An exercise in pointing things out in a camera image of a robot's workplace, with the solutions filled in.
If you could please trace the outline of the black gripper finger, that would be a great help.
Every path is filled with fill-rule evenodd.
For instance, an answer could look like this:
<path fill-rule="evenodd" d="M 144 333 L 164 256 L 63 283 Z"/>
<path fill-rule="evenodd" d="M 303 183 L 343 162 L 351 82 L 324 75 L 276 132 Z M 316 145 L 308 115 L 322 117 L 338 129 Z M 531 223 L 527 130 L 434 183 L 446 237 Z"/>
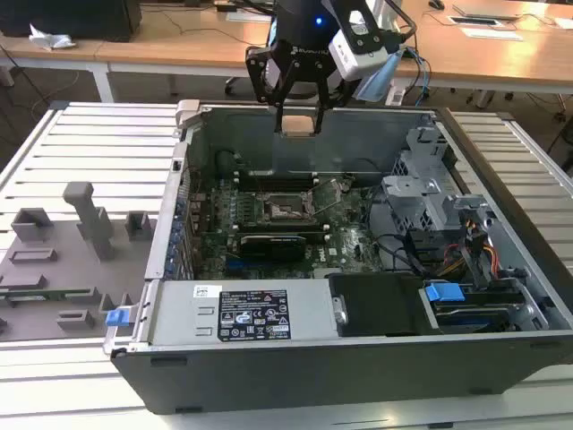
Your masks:
<path fill-rule="evenodd" d="M 292 89 L 292 55 L 289 43 L 273 43 L 270 47 L 249 46 L 245 50 L 245 65 L 256 99 L 276 110 L 275 132 L 282 132 L 284 103 Z M 267 79 L 270 63 L 278 68 L 278 79 L 274 85 Z"/>
<path fill-rule="evenodd" d="M 332 92 L 329 92 L 327 79 L 321 77 L 317 81 L 317 89 L 319 98 L 313 118 L 314 134 L 321 132 L 323 117 L 327 110 L 344 107 L 353 97 L 357 89 L 357 81 L 346 81 L 342 79 L 339 85 Z"/>

